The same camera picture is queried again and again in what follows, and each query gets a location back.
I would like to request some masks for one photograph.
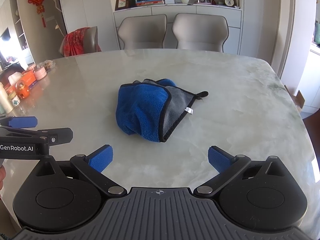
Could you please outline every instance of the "beige chair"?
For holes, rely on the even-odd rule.
[[[125,18],[119,29],[118,37],[124,49],[161,49],[167,31],[165,14]]]
[[[223,52],[229,36],[227,20],[223,16],[179,13],[172,31],[178,40],[177,49]]]
[[[64,39],[59,49],[59,52],[62,56],[64,56],[63,44],[64,44]],[[89,28],[85,31],[84,37],[83,37],[83,49],[85,54],[98,52],[98,27],[97,26]]]

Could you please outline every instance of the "white cabinet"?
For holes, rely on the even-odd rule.
[[[235,55],[238,54],[240,30],[241,29],[239,28],[229,27],[229,37],[223,45],[223,52]]]
[[[0,7],[0,35],[2,35],[2,33],[6,30],[7,27],[8,27],[8,21],[7,21],[5,7],[1,6]]]
[[[60,0],[68,33],[82,27],[98,27],[102,51],[118,49],[110,0]]]
[[[98,42],[102,51],[118,49],[110,0],[83,0],[89,27],[98,27]]]
[[[196,6],[186,5],[168,5],[151,7],[152,15],[165,14],[167,23],[173,23],[175,16],[178,13],[196,13]]]
[[[83,0],[60,0],[60,4],[68,33],[88,26]]]
[[[221,15],[226,18],[229,27],[241,27],[241,10],[216,6],[197,5],[197,14]]]
[[[128,10],[121,10],[116,11],[113,13],[115,16],[115,23],[116,27],[119,27],[122,21],[127,17],[134,17],[134,16],[147,16],[151,15],[151,8],[150,7],[137,7]]]
[[[178,41],[172,32],[172,24],[178,13],[197,13],[208,15],[222,15],[229,25],[229,37],[223,45],[223,51],[229,54],[238,54],[241,33],[242,11],[234,8],[200,5],[162,5],[141,8],[131,8],[114,12],[117,30],[127,17],[165,14],[167,16],[167,32],[164,37],[164,49],[176,49]],[[120,49],[123,43],[119,39]]]
[[[167,24],[167,32],[164,37],[164,48],[165,49],[176,49],[178,41],[172,32],[172,23]]]
[[[278,33],[280,0],[244,0],[243,8],[240,55],[261,58],[270,64]]]
[[[298,90],[305,98],[303,111],[315,112],[320,108],[320,55],[309,52]]]

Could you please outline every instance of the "metal screw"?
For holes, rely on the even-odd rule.
[[[197,188],[197,191],[201,194],[210,194],[213,191],[213,189],[209,186],[200,186]]]
[[[119,186],[113,186],[108,189],[108,192],[113,195],[120,195],[124,192],[124,188]]]

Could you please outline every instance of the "red cloth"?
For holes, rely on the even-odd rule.
[[[65,57],[84,54],[83,38],[87,29],[89,29],[89,27],[77,29],[66,35],[63,44],[63,53]]]

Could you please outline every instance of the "white door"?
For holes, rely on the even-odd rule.
[[[101,50],[119,49],[110,0],[83,0],[83,4],[88,26],[98,27]]]
[[[240,55],[271,63],[279,25],[280,0],[244,0]]]
[[[60,4],[68,33],[88,27],[83,0],[60,0]]]

